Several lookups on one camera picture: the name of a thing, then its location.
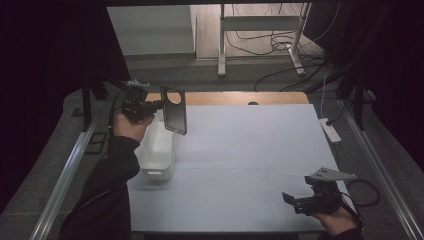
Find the white table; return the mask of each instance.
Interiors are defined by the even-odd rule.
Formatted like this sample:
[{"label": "white table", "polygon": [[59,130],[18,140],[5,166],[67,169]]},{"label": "white table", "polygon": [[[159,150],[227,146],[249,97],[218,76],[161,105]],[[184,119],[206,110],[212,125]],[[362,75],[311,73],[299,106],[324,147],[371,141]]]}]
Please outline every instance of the white table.
[{"label": "white table", "polygon": [[174,177],[155,183],[140,172],[128,182],[133,231],[323,230],[281,195],[312,196],[304,176],[337,170],[312,105],[188,106],[187,118]]}]

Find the human arm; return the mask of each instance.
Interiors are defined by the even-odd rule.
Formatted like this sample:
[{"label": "human arm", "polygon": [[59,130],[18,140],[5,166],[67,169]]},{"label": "human arm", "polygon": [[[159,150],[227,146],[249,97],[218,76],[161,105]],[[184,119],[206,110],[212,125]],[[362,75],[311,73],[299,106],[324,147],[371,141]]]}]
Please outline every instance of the human arm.
[{"label": "human arm", "polygon": [[332,214],[313,214],[327,230],[327,238],[332,240],[363,240],[361,231],[354,217],[343,207]]},{"label": "human arm", "polygon": [[133,125],[117,115],[108,156],[91,171],[78,203],[62,224],[60,239],[131,238],[126,183],[140,170],[134,150],[153,118]]}]

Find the black cloth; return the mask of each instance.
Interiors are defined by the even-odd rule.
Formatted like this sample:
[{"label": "black cloth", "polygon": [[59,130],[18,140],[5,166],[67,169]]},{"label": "black cloth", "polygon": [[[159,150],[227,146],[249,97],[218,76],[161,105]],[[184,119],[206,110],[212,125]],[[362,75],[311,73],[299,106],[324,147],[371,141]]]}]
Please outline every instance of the black cloth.
[{"label": "black cloth", "polygon": [[319,236],[318,240],[364,240],[364,238],[362,237],[362,230],[359,228],[354,228],[342,232],[333,238],[328,235],[328,233],[324,233]]},{"label": "black cloth", "polygon": [[[138,146],[139,142],[127,137],[109,139],[108,156],[90,173],[80,200],[62,224],[61,240],[131,239],[126,183],[140,171],[134,154]],[[328,239],[363,240],[360,229]]]}]

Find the wall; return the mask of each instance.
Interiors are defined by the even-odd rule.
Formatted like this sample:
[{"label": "wall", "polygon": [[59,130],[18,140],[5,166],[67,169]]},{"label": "wall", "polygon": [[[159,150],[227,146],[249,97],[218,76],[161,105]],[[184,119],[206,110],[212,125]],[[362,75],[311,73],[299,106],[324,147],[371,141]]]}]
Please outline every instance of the wall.
[{"label": "wall", "polygon": [[193,53],[190,6],[109,7],[124,55]]}]

